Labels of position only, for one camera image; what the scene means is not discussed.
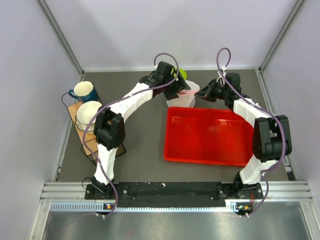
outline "floor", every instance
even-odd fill
[[[298,202],[266,202],[250,218],[234,212],[117,212],[105,220],[95,214],[79,218],[83,214],[50,212],[43,240],[311,240]]]
[[[241,76],[242,93],[266,107],[255,70],[233,70]],[[149,72],[86,73],[85,81],[96,88],[103,104],[123,97]],[[188,80],[204,88],[218,74],[213,70],[187,71]],[[197,99],[195,108],[226,109],[223,101]],[[142,105],[125,123],[127,153],[114,165],[115,182],[232,182],[238,167],[176,163],[164,160],[167,104],[161,94]],[[80,151],[81,143],[72,126],[59,174],[59,182],[82,182],[92,177],[94,166]],[[287,181],[284,166],[266,174],[269,181]]]

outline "mug handle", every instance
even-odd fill
[[[68,94],[69,94],[70,97],[72,97],[72,98],[74,98],[74,99],[78,99],[78,97],[77,97],[76,95],[74,95],[74,94],[75,94],[75,91],[74,91],[73,89],[70,89],[70,90],[68,91]]]

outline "red plastic container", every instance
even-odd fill
[[[164,159],[244,167],[253,154],[253,132],[230,110],[169,107]]]

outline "white wall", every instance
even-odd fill
[[[160,52],[185,69],[259,67],[296,0],[46,0],[80,65],[141,70]]]
[[[25,240],[67,127],[60,97],[80,77],[35,0],[3,1],[0,22],[0,239]]]
[[[320,209],[320,1],[308,0],[265,71],[278,113],[289,117],[296,174]]]

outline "robotic arm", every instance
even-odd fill
[[[225,74],[229,83],[241,94],[240,75]],[[244,118],[253,127],[252,150],[253,155],[248,164],[237,173],[233,182],[233,192],[245,196],[257,188],[263,172],[270,169],[279,159],[282,152],[282,139],[276,121],[268,114],[255,108],[249,96],[241,94],[252,104],[240,99],[236,93],[224,83],[222,78],[214,79],[202,90],[195,94],[209,102],[217,99],[224,100],[225,105],[235,114]],[[285,155],[292,151],[289,120],[284,115],[276,116],[284,130]]]
[[[171,84],[161,87],[171,81],[173,81]],[[174,66],[161,61],[155,71],[141,78],[135,87],[124,96],[124,98],[128,97],[127,99],[110,105],[97,116],[93,133],[98,143],[98,157],[110,180],[114,179],[116,152],[125,139],[125,122],[128,117],[156,95],[163,93],[167,100],[171,100],[178,98],[177,93],[184,89],[190,89],[190,87],[182,75],[179,73],[176,77]],[[102,168],[99,164],[97,165],[92,185],[103,194],[106,192],[108,181]]]

